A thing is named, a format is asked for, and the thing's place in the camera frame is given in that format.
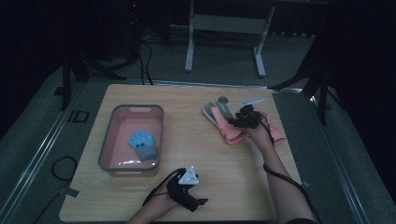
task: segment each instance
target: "black cord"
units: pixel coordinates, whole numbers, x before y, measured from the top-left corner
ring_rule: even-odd
[[[263,116],[262,114],[261,114],[261,117],[263,117],[263,118],[267,121],[268,127],[267,127],[264,123],[262,123],[262,121],[260,121],[260,124],[264,127],[265,131],[268,132],[268,134],[269,134],[270,137],[271,137],[272,144],[274,144],[274,138],[273,138],[273,136],[271,135],[271,131],[270,131],[270,129],[269,129],[269,125],[270,125],[270,124],[269,124],[269,122],[268,122],[268,119],[267,119],[265,116]],[[294,187],[296,187],[296,188],[304,195],[305,200],[306,200],[306,203],[308,204],[308,206],[309,206],[309,208],[311,209],[311,211],[314,213],[314,216],[317,218],[318,223],[321,223],[320,217],[319,217],[319,215],[318,215],[318,213],[317,213],[317,211],[316,211],[314,205],[312,205],[311,200],[309,199],[308,194],[306,193],[305,189],[304,189],[299,183],[297,183],[296,181],[294,181],[293,179],[291,179],[290,177],[288,177],[288,176],[286,176],[286,175],[282,175],[282,174],[280,174],[280,173],[277,173],[277,172],[275,172],[275,171],[270,170],[270,169],[265,165],[265,163],[262,165],[262,168],[263,168],[264,171],[267,172],[268,174],[274,175],[274,176],[276,176],[276,177],[278,177],[278,178],[281,178],[282,180],[285,180],[285,181],[287,181],[288,183],[292,184]]]
[[[140,64],[141,64],[141,68],[140,68],[140,72],[141,72],[141,73],[140,73],[140,76],[141,76],[141,79],[142,79],[142,84],[145,85],[144,75],[146,74],[146,76],[147,76],[147,78],[148,78],[148,82],[149,82],[149,84],[152,86],[152,85],[153,85],[153,82],[152,82],[151,77],[150,77],[150,75],[149,75],[149,62],[150,62],[150,60],[151,60],[152,49],[151,49],[151,47],[150,47],[148,44],[146,44],[146,43],[144,43],[144,42],[142,42],[142,44],[145,45],[146,47],[148,47],[148,49],[149,49],[149,56],[148,56],[148,61],[146,62],[146,65],[144,65],[144,64],[143,64],[142,56],[139,54],[138,59],[139,59],[139,62],[140,62]]]
[[[56,172],[55,172],[55,167],[58,165],[59,162],[61,162],[61,161],[63,161],[63,160],[70,160],[70,161],[73,162],[73,172],[72,172],[72,174],[71,174],[69,177],[67,177],[67,178],[61,177],[61,176],[59,176],[58,174],[56,174]],[[78,165],[77,160],[74,159],[74,158],[71,157],[71,156],[64,156],[64,157],[61,157],[60,159],[58,159],[56,162],[54,162],[54,163],[52,164],[52,166],[51,166],[51,173],[52,173],[52,175],[53,175],[55,178],[59,179],[59,180],[66,181],[66,183],[64,183],[62,189],[63,189],[63,188],[66,188],[66,187],[70,184],[70,182],[72,181],[73,176],[74,176],[74,174],[75,174],[75,172],[76,172],[76,170],[77,170],[77,165]],[[52,205],[52,203],[53,203],[60,195],[61,195],[61,192],[58,191],[58,192],[52,197],[52,199],[47,203],[47,205],[44,207],[44,209],[40,212],[40,214],[38,215],[38,217],[35,219],[35,222],[34,222],[35,224],[38,223],[38,221],[39,221],[40,218],[44,215],[44,213],[47,211],[47,209]]]

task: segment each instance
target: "translucent tray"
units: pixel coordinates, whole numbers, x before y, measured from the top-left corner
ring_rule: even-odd
[[[136,133],[142,132],[149,132],[154,136],[155,158],[142,160],[136,150],[137,147],[128,143]],[[162,138],[162,107],[159,105],[118,105],[112,112],[106,130],[98,160],[99,166],[114,176],[156,175],[161,158]]]

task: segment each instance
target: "gray floor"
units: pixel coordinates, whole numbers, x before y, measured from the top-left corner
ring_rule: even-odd
[[[187,39],[182,32],[175,30],[171,43],[147,34],[145,40],[152,48],[149,72],[155,85],[175,82],[275,85],[294,76],[313,41],[313,38],[304,36],[270,35],[263,50],[268,75],[261,78],[256,75],[251,49],[256,36],[239,42],[214,43],[208,39],[208,34],[199,34],[193,70],[185,73]],[[142,46],[141,54],[146,62],[149,49]],[[88,83],[74,81],[74,101],[64,112],[60,111],[62,98],[53,95],[56,87],[62,85],[62,73],[59,70],[48,78],[0,143],[0,176],[6,180],[0,187],[0,202],[2,206],[6,205],[3,208],[11,211],[7,215],[6,209],[2,210],[2,223],[4,220],[9,223],[34,222],[64,184],[52,176],[51,165],[63,156],[79,159],[106,87],[116,82],[140,84],[139,66],[118,72],[128,77],[126,81],[114,81],[100,75],[92,75]],[[304,83],[305,80],[290,87],[300,89]],[[323,126],[316,116],[315,105],[301,93],[282,91],[274,93],[274,97],[302,180],[310,185],[307,191],[323,223],[394,223],[395,204],[346,112],[330,98],[326,111],[328,125]],[[72,111],[89,112],[88,121],[73,122],[69,119]],[[60,124],[61,129],[55,129],[57,125],[54,124]],[[56,138],[46,138],[48,133]],[[45,159],[35,157],[37,151],[46,155]],[[41,167],[33,173],[24,173],[31,160],[40,161]],[[65,167],[64,172],[69,172],[70,165]],[[29,185],[21,187],[17,184],[19,180],[26,180]],[[14,189],[21,189],[21,194],[13,193]],[[6,203],[10,195],[14,197]],[[58,216],[63,200],[63,196],[57,198],[39,223],[62,223]]]

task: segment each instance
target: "hand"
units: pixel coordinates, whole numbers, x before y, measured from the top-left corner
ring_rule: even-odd
[[[272,149],[274,148],[274,146],[271,141],[271,136],[262,126],[262,124],[264,124],[268,128],[268,130],[270,130],[267,120],[267,114],[261,111],[258,112],[262,115],[262,123],[259,124],[259,126],[257,126],[255,129],[246,128],[245,132],[248,134],[249,138],[253,141],[253,143],[263,153],[264,150]]]
[[[165,181],[158,189],[155,191],[154,195],[143,207],[139,209],[127,223],[133,224],[146,224],[151,221],[162,217],[174,207],[178,206],[178,203],[170,198],[167,193],[168,181]]]

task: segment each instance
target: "metal frame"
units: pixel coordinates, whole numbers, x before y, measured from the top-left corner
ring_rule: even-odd
[[[186,65],[184,67],[186,72],[192,71],[192,61],[194,54],[193,33],[196,29],[261,35],[262,37],[260,43],[257,47],[253,48],[253,53],[256,61],[258,76],[266,76],[262,61],[262,47],[264,46],[265,38],[268,35],[268,30],[276,9],[275,6],[270,7],[267,18],[263,20],[194,14],[194,0],[191,0],[190,4],[189,45],[187,47]]]

